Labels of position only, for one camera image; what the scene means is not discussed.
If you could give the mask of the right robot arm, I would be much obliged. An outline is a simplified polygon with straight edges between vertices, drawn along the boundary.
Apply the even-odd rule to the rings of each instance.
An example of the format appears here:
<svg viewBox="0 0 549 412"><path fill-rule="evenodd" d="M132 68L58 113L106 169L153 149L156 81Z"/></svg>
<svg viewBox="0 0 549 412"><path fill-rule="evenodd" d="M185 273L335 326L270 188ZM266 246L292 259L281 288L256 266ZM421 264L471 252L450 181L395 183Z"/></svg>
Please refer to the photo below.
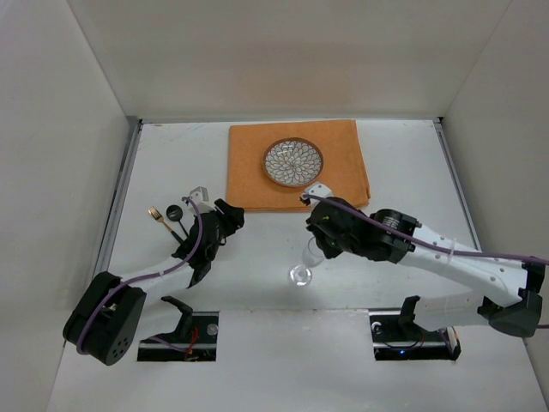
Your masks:
<svg viewBox="0 0 549 412"><path fill-rule="evenodd" d="M402 329L488 325L520 338L538 330L546 261L484 254L393 209L366 215L338 197L304 194L301 201L311 208L306 228L327 259L346 252L425 270L468 288L466 293L439 298L407 297L398 318Z"/></svg>

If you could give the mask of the orange cloth placemat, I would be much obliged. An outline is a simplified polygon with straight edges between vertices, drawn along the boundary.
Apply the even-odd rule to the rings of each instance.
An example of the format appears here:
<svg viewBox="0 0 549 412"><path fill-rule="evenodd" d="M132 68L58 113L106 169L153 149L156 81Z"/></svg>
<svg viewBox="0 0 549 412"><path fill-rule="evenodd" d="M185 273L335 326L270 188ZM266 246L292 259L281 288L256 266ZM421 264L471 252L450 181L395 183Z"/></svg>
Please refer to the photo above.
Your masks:
<svg viewBox="0 0 549 412"><path fill-rule="evenodd" d="M370 183L354 120L232 125L229 129L226 201L247 211L304 211L299 188L276 184L264 172L263 156L283 138L314 143L323 155L317 180L352 206L366 206Z"/></svg>

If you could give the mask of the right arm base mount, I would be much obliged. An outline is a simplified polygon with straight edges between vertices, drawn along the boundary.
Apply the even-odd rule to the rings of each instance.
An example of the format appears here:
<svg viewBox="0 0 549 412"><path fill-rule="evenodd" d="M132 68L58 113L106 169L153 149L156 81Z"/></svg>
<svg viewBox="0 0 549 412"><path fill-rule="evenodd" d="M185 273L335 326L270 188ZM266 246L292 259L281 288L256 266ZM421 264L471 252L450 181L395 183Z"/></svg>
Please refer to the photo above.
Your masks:
<svg viewBox="0 0 549 412"><path fill-rule="evenodd" d="M413 321L419 296L400 309L369 311L373 354L377 361L456 361L461 341L454 328L428 331Z"/></svg>

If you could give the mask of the clear wine glass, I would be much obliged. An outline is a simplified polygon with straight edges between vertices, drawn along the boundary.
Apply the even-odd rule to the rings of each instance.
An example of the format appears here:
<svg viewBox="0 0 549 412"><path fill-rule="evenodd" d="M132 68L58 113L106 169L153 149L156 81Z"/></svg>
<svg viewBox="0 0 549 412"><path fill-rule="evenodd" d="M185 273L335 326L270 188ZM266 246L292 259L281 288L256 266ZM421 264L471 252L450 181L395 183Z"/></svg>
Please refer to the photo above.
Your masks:
<svg viewBox="0 0 549 412"><path fill-rule="evenodd" d="M310 238L301 255L301 263L288 272L289 282L296 287L308 286L312 281L312 270L325 259L314 237Z"/></svg>

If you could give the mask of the black spoon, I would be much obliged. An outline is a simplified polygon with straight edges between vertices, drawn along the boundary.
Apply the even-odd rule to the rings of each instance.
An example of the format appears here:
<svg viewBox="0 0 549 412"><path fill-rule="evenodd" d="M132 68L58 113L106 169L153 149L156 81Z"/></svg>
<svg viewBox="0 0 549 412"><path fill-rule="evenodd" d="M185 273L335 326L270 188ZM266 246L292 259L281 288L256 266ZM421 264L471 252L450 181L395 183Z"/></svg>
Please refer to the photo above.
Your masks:
<svg viewBox="0 0 549 412"><path fill-rule="evenodd" d="M175 221L178 223L178 225L181 227L184 235L186 237L189 236L189 233L187 231L187 229L184 227L184 224L182 222L182 219L183 219L183 216L184 216L184 211L183 209L178 206L177 204L172 204L170 206L167 207L166 209L166 217L170 220L170 221Z"/></svg>

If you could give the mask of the patterned ceramic plate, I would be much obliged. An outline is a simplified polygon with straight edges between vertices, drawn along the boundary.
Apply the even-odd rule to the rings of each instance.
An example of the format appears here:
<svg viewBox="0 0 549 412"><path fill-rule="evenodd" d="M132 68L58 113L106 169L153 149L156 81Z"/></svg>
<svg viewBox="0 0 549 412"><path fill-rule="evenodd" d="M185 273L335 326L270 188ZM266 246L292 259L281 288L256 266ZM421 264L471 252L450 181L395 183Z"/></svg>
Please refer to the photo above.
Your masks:
<svg viewBox="0 0 549 412"><path fill-rule="evenodd" d="M323 170L323 154L313 143L291 137L273 142L262 157L262 169L277 185L303 187L313 183Z"/></svg>

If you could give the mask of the gold fork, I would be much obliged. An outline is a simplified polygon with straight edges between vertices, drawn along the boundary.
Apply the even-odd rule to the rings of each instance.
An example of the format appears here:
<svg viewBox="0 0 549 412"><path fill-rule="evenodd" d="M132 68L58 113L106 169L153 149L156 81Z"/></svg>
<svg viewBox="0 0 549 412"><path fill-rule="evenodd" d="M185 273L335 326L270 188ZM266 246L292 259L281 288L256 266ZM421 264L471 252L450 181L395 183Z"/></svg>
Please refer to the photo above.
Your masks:
<svg viewBox="0 0 549 412"><path fill-rule="evenodd" d="M156 222L160 223L177 242L181 241L178 234L165 222L164 216L155 207L149 208L148 213Z"/></svg>

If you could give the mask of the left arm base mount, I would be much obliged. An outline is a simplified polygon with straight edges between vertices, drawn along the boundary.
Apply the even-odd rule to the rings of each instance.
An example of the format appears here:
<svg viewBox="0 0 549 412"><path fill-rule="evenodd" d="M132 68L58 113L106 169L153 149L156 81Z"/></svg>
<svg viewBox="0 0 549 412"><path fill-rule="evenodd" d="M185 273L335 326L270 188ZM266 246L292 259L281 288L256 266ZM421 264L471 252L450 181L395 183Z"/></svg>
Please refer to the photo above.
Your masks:
<svg viewBox="0 0 549 412"><path fill-rule="evenodd" d="M139 342L138 362L213 362L216 361L220 313L195 311L172 296L161 298L171 307L171 317L159 332Z"/></svg>

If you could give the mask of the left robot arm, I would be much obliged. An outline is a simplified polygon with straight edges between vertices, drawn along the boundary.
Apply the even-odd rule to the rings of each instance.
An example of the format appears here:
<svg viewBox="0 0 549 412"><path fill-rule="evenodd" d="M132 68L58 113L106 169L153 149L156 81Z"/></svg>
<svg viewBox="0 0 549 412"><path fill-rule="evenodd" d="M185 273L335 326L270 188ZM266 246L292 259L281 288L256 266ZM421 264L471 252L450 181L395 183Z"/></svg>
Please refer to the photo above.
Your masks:
<svg viewBox="0 0 549 412"><path fill-rule="evenodd" d="M188 288L201 282L212 268L217 252L244 226L244 209L217 199L213 206L186 197L194 215L186 239L178 239L173 257L179 262L166 270L125 278L100 272L87 287L63 327L63 339L75 345L79 354L94 357L106 366L120 361L133 343L143 309L161 300L180 313L173 336L190 333L193 310L171 292L183 286L178 270L189 266Z"/></svg>

